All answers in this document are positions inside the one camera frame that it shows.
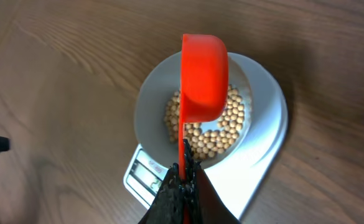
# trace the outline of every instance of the wooden surface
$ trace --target wooden surface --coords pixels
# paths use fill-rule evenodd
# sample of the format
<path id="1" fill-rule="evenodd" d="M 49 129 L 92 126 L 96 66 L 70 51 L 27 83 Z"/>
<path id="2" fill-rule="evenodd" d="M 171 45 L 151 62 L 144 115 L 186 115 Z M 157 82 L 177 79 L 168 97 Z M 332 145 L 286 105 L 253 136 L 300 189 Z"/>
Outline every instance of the wooden surface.
<path id="1" fill-rule="evenodd" d="M 364 0 L 0 1 L 0 223 L 137 223 L 122 185 L 144 79 L 213 34 L 263 64 L 287 139 L 243 223 L 364 224 Z"/>

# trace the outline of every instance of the wood grain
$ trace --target wood grain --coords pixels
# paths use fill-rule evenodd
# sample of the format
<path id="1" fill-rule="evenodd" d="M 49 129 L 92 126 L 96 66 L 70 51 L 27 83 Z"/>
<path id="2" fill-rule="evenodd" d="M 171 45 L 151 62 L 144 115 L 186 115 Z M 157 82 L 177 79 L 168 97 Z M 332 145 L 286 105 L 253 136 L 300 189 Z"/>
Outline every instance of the wood grain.
<path id="1" fill-rule="evenodd" d="M 364 1 L 25 0 L 14 12 L 0 28 L 0 135 L 13 145 L 1 223 L 137 223 L 145 209 L 121 183 L 134 104 L 183 33 L 217 35 L 286 96 L 286 141 L 243 223 L 364 223 Z"/>

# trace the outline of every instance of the orange object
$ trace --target orange object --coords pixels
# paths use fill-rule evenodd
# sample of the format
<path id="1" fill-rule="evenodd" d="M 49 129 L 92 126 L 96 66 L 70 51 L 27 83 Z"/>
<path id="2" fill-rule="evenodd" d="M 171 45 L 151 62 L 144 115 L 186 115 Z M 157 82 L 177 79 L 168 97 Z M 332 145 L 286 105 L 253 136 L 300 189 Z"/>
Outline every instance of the orange object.
<path id="1" fill-rule="evenodd" d="M 217 119 L 226 103 L 228 57 L 212 35 L 184 34 L 180 71 L 179 175 L 185 179 L 184 123 Z"/>

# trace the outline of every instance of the brown tabletop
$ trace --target brown tabletop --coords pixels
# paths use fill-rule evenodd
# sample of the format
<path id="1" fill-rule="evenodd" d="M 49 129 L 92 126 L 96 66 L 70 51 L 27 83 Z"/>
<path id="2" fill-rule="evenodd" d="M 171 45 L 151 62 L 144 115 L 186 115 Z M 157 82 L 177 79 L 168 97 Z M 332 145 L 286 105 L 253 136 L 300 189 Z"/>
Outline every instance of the brown tabletop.
<path id="1" fill-rule="evenodd" d="M 364 224 L 364 0 L 0 1 L 0 223 L 140 220 L 134 104 L 183 33 L 258 61 L 287 100 L 243 223 Z"/>

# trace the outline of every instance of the white kitchen scale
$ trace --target white kitchen scale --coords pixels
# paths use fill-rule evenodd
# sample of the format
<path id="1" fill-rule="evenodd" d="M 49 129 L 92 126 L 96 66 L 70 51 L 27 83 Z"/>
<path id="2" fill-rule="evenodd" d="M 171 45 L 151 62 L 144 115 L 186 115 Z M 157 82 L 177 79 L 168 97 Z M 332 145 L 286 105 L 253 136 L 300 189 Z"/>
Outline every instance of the white kitchen scale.
<path id="1" fill-rule="evenodd" d="M 288 117 L 284 95 L 270 73 L 248 57 L 234 53 L 228 53 L 228 56 L 241 67 L 250 82 L 253 108 L 251 126 L 238 148 L 204 171 L 225 206 L 241 220 L 282 144 Z M 148 209 L 167 170 L 139 144 L 123 182 L 126 189 Z"/>

